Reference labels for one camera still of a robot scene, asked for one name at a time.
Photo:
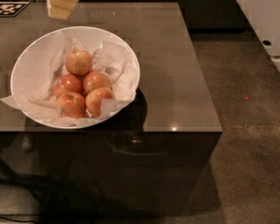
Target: cable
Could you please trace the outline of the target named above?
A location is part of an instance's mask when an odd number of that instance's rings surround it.
[[[12,219],[12,218],[8,218],[8,217],[2,217],[0,216],[0,219],[3,219],[3,220],[8,220],[8,221],[14,221],[14,222],[19,222],[19,223],[34,223],[34,224],[40,224],[36,221],[33,221],[33,220],[17,220],[17,219]]]

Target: apple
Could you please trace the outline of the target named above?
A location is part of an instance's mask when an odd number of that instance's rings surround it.
[[[54,94],[58,98],[66,92],[83,94],[83,82],[72,74],[60,76],[54,86]]]
[[[66,55],[65,67],[70,74],[86,76],[92,71],[92,56],[83,49],[71,50]]]
[[[75,92],[63,93],[57,99],[56,110],[59,117],[83,118],[86,115],[85,98]]]
[[[88,94],[91,91],[101,87],[106,87],[112,90],[111,81],[106,74],[92,71],[85,76],[83,81],[84,92]]]
[[[112,90],[106,87],[101,87],[93,90],[86,96],[86,108],[95,118],[101,115],[101,103],[103,99],[115,100]]]

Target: white panel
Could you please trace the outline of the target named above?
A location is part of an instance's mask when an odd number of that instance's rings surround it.
[[[270,56],[280,56],[280,0],[236,0]]]

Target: black and white pattern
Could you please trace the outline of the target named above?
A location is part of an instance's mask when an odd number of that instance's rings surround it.
[[[0,17],[17,16],[29,2],[0,2]]]

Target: shiny table surface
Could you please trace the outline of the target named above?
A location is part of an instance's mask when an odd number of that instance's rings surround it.
[[[21,53],[36,39],[69,26],[105,29],[134,50],[141,70],[133,103],[104,123],[73,132],[221,133],[209,90],[177,3],[81,3],[67,21],[31,3],[15,18],[0,18],[0,98]],[[0,132],[61,132],[0,101]]]

